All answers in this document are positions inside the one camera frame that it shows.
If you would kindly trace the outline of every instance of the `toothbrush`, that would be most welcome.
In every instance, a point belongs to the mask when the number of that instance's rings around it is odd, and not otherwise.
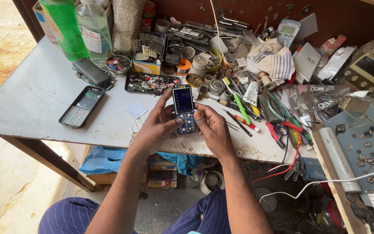
[[[236,94],[236,92],[233,92],[233,91],[230,89],[230,87],[229,87],[229,85],[230,85],[230,81],[225,77],[225,78],[223,78],[223,82],[224,82],[224,84],[226,85],[227,89],[229,89],[229,91],[233,93],[233,97],[234,97],[235,100],[236,100],[236,104],[238,105],[238,107],[239,107],[239,109],[240,109],[240,112],[241,112],[242,115],[243,115],[243,118],[245,118],[246,124],[250,125],[250,124],[251,124],[251,121],[249,120],[248,115],[246,114],[245,109],[243,108],[242,103],[240,102],[239,96]]]

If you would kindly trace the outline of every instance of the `pcb cleaner bottle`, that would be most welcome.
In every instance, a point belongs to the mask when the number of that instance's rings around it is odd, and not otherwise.
[[[61,50],[70,61],[88,57],[89,53],[74,16],[73,0],[39,0]]]
[[[80,2],[75,15],[89,59],[98,67],[106,67],[106,59],[113,54],[106,12],[94,0]]]

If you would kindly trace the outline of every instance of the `blue striped pants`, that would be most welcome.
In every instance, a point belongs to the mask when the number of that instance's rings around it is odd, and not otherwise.
[[[69,197],[56,202],[44,213],[39,234],[83,234],[99,204],[91,199]],[[211,192],[186,210],[163,234],[231,234],[227,217],[226,191]]]

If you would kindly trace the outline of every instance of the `person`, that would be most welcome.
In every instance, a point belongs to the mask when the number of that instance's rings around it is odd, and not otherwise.
[[[39,234],[130,234],[148,157],[157,152],[167,134],[183,124],[174,106],[165,106],[171,89],[157,102],[132,141],[119,173],[101,205],[80,197],[56,202],[44,213]],[[273,234],[273,229],[247,184],[235,154],[226,120],[211,107],[194,103],[199,134],[219,159],[226,188],[211,192],[186,210],[163,234]]]

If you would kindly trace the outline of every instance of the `table leg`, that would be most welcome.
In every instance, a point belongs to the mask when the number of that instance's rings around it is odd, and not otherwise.
[[[59,175],[68,179],[86,192],[93,192],[94,185],[86,177],[80,176],[69,163],[56,154],[50,147],[48,147],[41,140],[18,138],[11,136],[0,135],[8,143],[17,147],[19,150],[28,154],[35,160],[41,162],[46,167],[55,171]]]

